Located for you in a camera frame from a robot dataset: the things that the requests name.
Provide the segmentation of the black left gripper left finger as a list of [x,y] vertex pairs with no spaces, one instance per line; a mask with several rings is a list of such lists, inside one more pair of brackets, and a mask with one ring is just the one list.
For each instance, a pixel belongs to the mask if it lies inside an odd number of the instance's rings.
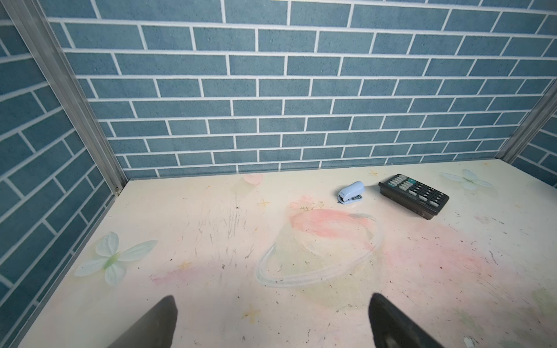
[[175,298],[172,295],[166,296],[109,347],[169,348],[173,343],[177,319],[178,308]]

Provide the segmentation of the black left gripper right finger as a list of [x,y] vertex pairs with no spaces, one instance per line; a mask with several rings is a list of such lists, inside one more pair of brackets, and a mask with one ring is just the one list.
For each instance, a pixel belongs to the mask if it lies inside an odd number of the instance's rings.
[[443,346],[380,293],[374,293],[368,317],[377,348]]

